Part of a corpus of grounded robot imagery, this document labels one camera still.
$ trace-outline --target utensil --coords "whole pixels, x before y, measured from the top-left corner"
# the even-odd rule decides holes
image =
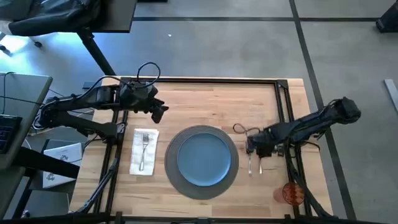
[[[249,177],[252,176],[252,172],[251,172],[251,154],[249,154]]]
[[[262,174],[261,158],[260,158],[260,174]]]
[[[149,134],[148,132],[144,132],[142,134],[142,147],[144,149],[142,150],[141,162],[139,163],[140,171],[144,170],[144,155],[145,155],[145,149],[147,148],[148,144],[149,144]]]

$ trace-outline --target white paper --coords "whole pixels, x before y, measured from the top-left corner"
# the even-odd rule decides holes
[[[58,147],[54,149],[47,149],[44,151],[46,156],[60,159],[65,162],[70,162],[74,165],[80,166],[81,163],[81,143],[72,144],[69,146]],[[64,177],[43,171],[43,188],[54,187],[60,184],[73,181],[73,178]]]
[[[144,154],[144,170],[139,170],[139,164],[141,162],[142,152],[144,147],[142,145],[142,137],[144,132],[149,134],[149,143],[145,149]],[[134,130],[134,138],[132,141],[132,152],[130,161],[130,174],[134,175],[152,175],[155,167],[155,156],[156,156],[156,144],[159,132],[156,129],[140,129]]]

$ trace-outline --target table leg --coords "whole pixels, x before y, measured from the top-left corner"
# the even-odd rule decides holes
[[[12,165],[47,171],[75,179],[77,178],[80,168],[75,164],[46,156],[25,147],[20,149]]]
[[[22,217],[25,207],[26,207],[26,204],[27,204],[27,201],[29,200],[29,197],[32,193],[32,190],[29,188],[30,184],[32,183],[32,180],[33,180],[33,177],[29,177],[29,180],[26,183],[24,191],[21,195],[21,199],[19,199],[17,208],[15,209],[15,212],[12,215],[12,218],[21,218]]]
[[[105,75],[116,75],[110,66],[109,62],[106,60],[105,56],[102,54],[100,48],[94,41],[94,35],[89,28],[81,29],[77,32],[81,41],[94,58],[95,62],[99,65]]]

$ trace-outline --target blue plate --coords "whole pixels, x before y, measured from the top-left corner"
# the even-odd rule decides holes
[[[189,137],[178,150],[177,165],[184,178],[200,187],[220,182],[231,167],[231,153],[219,137],[199,133]]]

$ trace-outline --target keyboard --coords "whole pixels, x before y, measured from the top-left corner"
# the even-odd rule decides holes
[[[0,154],[7,153],[18,132],[22,118],[0,114]]]

